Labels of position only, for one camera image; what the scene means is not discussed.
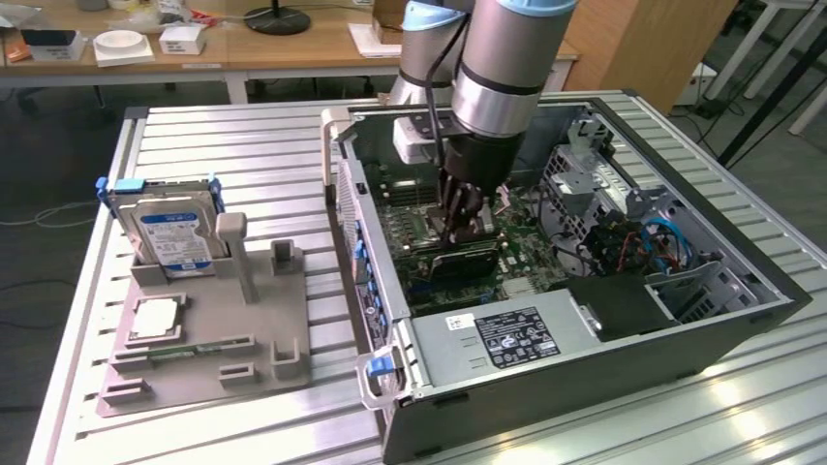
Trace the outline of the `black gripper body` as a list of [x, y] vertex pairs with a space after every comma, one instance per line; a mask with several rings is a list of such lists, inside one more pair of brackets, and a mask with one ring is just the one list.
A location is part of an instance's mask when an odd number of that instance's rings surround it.
[[523, 134], [488, 138], [473, 133], [448, 138], [440, 177], [495, 190], [512, 171]]

